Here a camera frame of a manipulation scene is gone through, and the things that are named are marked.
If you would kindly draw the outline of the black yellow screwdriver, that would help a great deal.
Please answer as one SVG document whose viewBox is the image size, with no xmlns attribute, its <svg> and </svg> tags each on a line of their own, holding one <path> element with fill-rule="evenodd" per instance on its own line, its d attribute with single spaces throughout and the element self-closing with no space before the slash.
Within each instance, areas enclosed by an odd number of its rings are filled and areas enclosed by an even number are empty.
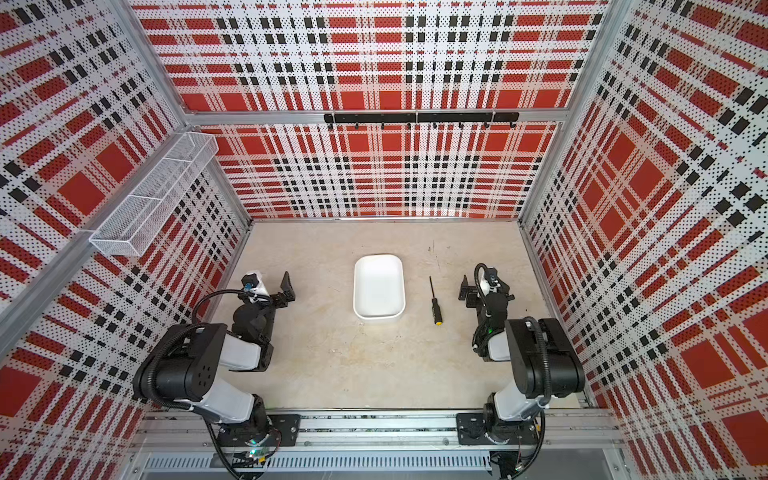
<svg viewBox="0 0 768 480">
<path fill-rule="evenodd" d="M 440 326 L 443 324 L 443 316 L 442 316 L 441 308 L 439 305 L 439 301 L 435 294 L 432 277 L 429 277 L 429 283 L 430 283 L 430 292 L 431 292 L 433 322 L 435 325 Z"/>
</svg>

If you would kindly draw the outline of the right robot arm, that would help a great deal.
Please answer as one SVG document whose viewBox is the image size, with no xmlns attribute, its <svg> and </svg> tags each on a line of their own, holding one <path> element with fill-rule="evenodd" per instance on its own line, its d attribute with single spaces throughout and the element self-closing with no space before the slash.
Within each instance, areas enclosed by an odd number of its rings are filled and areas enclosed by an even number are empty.
<svg viewBox="0 0 768 480">
<path fill-rule="evenodd" d="M 456 416 L 461 445 L 537 445 L 543 442 L 545 411 L 556 398 L 581 392 L 583 366 L 558 320 L 512 319 L 509 286 L 491 269 L 471 285 L 462 280 L 458 299 L 473 309 L 477 327 L 471 346 L 481 360 L 507 363 L 512 380 L 489 395 L 482 412 Z"/>
</svg>

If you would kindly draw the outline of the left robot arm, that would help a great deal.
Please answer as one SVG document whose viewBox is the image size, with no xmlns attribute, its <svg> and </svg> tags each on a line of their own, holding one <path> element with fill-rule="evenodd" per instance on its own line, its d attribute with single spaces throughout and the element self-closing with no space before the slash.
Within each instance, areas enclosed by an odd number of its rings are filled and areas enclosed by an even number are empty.
<svg viewBox="0 0 768 480">
<path fill-rule="evenodd" d="M 241 302 L 232 323 L 201 321 L 201 308 L 225 295 Z M 294 446 L 301 417 L 268 414 L 262 397 L 235 387 L 219 371 L 267 371 L 274 354 L 276 313 L 295 300 L 288 272 L 283 274 L 280 291 L 271 294 L 258 271 L 245 274 L 238 289 L 202 297 L 193 307 L 191 322 L 170 327 L 138 368 L 132 382 L 135 395 L 198 415 L 213 431 L 219 447 Z"/>
</svg>

